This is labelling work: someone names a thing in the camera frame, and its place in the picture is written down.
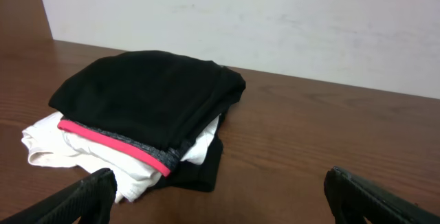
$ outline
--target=folded clothes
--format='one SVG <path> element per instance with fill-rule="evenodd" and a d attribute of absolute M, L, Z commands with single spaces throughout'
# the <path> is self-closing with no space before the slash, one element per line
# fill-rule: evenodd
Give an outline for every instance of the folded clothes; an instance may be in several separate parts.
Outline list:
<path fill-rule="evenodd" d="M 76 124 L 183 156 L 244 89 L 240 74 L 212 61 L 127 52 L 98 59 L 67 79 L 49 105 Z"/>
<path fill-rule="evenodd" d="M 196 165 L 188 161 L 181 162 L 172 174 L 168 177 L 161 177 L 150 189 L 160 189 L 169 186 L 196 190 L 201 192 L 212 192 L 217 180 L 223 144 L 215 134 L 214 140 L 208 148 L 205 162 Z"/>
<path fill-rule="evenodd" d="M 213 135 L 217 129 L 219 117 L 216 117 L 209 125 L 202 131 L 204 139 L 212 141 Z M 64 131 L 78 134 L 82 137 L 98 142 L 102 145 L 116 149 L 120 152 L 126 153 L 140 161 L 143 161 L 156 170 L 160 171 L 165 177 L 170 174 L 183 155 L 187 154 L 188 148 L 192 145 L 183 141 L 179 149 L 168 148 L 163 151 L 153 146 L 142 144 L 134 141 L 123 135 L 118 135 L 109 131 L 103 131 L 99 128 L 91 128 L 80 124 L 79 122 L 68 120 L 63 117 L 58 124 L 58 128 Z"/>
<path fill-rule="evenodd" d="M 148 187 L 154 186 L 161 179 L 162 174 L 159 171 L 130 155 L 92 142 L 77 134 L 59 130 L 57 125 L 62 116 L 63 114 L 59 112 L 53 113 L 23 131 L 21 141 L 29 150 L 28 162 L 30 164 L 64 168 L 80 166 L 90 173 L 101 168 L 110 168 L 114 171 L 118 183 L 115 202 L 120 201 L 122 197 L 134 201 Z M 184 163 L 192 164 L 195 166 L 194 168 L 208 166 L 217 171 L 218 164 L 204 163 L 205 160 L 208 160 L 205 158 L 215 137 L 217 123 L 211 123 L 199 134 L 194 146 L 182 157 L 181 160 L 185 161 Z M 212 183 L 212 179 L 208 177 L 198 179 L 198 181 Z M 172 179 L 167 182 L 170 186 L 174 184 Z"/>

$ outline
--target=wooden table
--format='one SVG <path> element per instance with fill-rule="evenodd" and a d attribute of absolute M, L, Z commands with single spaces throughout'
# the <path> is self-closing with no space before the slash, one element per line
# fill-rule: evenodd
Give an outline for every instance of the wooden table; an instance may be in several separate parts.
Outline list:
<path fill-rule="evenodd" d="M 48 41 L 0 54 L 0 219 L 87 175 L 30 166 L 21 131 L 54 112 L 65 79 L 118 53 Z M 114 205 L 111 223 L 334 223 L 322 184 L 334 165 L 440 215 L 440 100 L 234 70 L 247 89 L 219 131 L 215 191 L 153 191 Z"/>

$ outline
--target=wood grain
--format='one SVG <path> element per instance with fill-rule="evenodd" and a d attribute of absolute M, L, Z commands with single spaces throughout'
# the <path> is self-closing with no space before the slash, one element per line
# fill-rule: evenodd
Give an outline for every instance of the wood grain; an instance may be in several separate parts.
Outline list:
<path fill-rule="evenodd" d="M 65 79 L 118 53 L 54 41 L 1 54 L 0 219 L 86 175 L 29 166 L 21 130 L 54 111 Z M 334 223 L 322 184 L 334 165 L 440 215 L 440 100 L 234 70 L 247 89 L 220 129 L 215 191 L 157 190 L 115 205 L 111 223 Z"/>

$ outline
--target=brown table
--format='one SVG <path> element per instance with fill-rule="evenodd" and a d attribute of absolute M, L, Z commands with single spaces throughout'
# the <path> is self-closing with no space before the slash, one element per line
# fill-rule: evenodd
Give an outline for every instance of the brown table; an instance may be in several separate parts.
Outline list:
<path fill-rule="evenodd" d="M 87 175 L 30 166 L 21 131 L 54 112 L 66 78 L 118 53 L 48 41 L 0 54 L 0 219 Z M 153 191 L 114 205 L 111 223 L 334 223 L 322 185 L 334 165 L 440 215 L 440 100 L 234 70 L 247 89 L 219 131 L 215 191 Z"/>

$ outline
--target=black garment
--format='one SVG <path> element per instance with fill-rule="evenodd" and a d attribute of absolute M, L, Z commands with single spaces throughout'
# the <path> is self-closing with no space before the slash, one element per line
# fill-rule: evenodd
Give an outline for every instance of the black garment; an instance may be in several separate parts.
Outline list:
<path fill-rule="evenodd" d="M 245 89 L 240 74 L 168 52 L 101 58 L 67 79 L 49 105 L 68 119 L 160 150 L 194 144 Z"/>
<path fill-rule="evenodd" d="M 195 165 L 188 161 L 180 162 L 173 173 L 168 177 L 161 177 L 150 190 L 175 186 L 201 192 L 212 192 L 215 188 L 222 152 L 223 144 L 216 134 L 202 165 Z"/>

